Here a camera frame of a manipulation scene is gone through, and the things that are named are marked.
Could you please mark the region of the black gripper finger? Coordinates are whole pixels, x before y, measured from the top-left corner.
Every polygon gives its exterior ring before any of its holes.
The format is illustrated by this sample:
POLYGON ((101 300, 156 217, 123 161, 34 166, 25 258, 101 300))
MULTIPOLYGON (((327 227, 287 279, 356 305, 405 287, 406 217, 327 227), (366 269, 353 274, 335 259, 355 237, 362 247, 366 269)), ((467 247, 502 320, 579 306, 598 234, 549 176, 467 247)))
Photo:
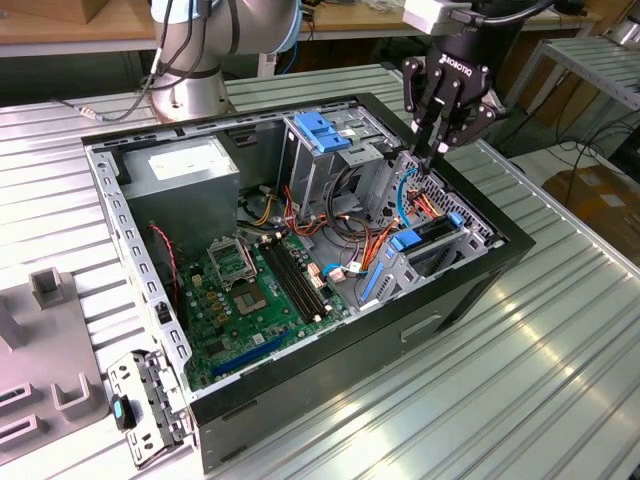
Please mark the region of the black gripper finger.
POLYGON ((462 79, 446 81, 440 124, 428 150, 428 168, 451 148, 472 140, 499 119, 499 97, 492 87, 477 93, 462 79))
POLYGON ((411 152, 418 159, 421 174, 427 174, 442 154, 440 144, 450 130, 449 60, 448 55, 429 55, 409 57, 403 63, 404 108, 412 114, 411 152))

